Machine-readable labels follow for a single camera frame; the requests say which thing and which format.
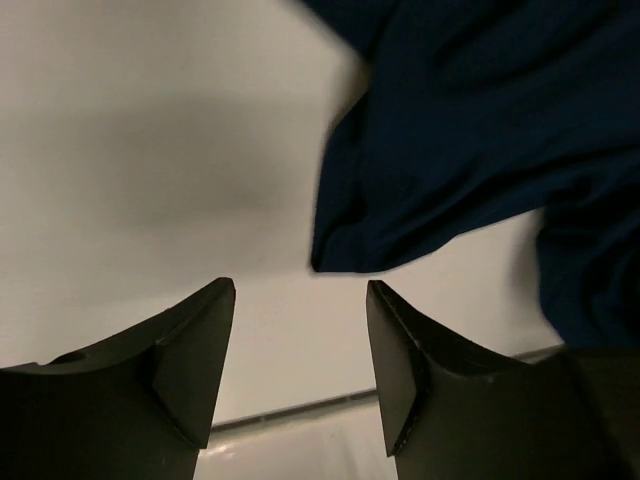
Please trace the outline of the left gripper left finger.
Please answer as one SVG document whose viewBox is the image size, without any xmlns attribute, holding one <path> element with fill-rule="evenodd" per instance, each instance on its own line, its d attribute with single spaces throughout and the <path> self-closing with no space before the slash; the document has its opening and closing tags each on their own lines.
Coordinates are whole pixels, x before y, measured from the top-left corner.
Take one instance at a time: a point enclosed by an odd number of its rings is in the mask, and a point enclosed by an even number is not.
<svg viewBox="0 0 640 480">
<path fill-rule="evenodd" d="M 208 444 L 235 286 L 219 278 L 118 334 L 1 372 L 5 479 L 190 479 Z"/>
</svg>

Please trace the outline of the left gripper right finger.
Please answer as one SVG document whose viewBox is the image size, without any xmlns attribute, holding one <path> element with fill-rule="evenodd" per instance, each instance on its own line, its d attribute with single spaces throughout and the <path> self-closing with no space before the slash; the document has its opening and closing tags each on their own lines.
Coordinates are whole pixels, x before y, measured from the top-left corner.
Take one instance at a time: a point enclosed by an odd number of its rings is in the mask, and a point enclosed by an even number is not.
<svg viewBox="0 0 640 480">
<path fill-rule="evenodd" d="M 639 353 L 511 358 L 372 281 L 366 313 L 387 454 L 402 479 L 635 479 Z"/>
</svg>

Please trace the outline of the navy blue shorts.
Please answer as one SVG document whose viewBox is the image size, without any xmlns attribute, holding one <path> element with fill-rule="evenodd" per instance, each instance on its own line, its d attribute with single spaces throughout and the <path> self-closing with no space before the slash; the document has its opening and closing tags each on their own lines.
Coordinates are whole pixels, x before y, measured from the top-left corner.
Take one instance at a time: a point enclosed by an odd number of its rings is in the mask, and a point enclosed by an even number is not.
<svg viewBox="0 0 640 480">
<path fill-rule="evenodd" d="M 542 312 L 639 343 L 639 5 L 312 1 L 369 85 L 325 147 L 310 253 L 378 273 L 539 210 Z"/>
</svg>

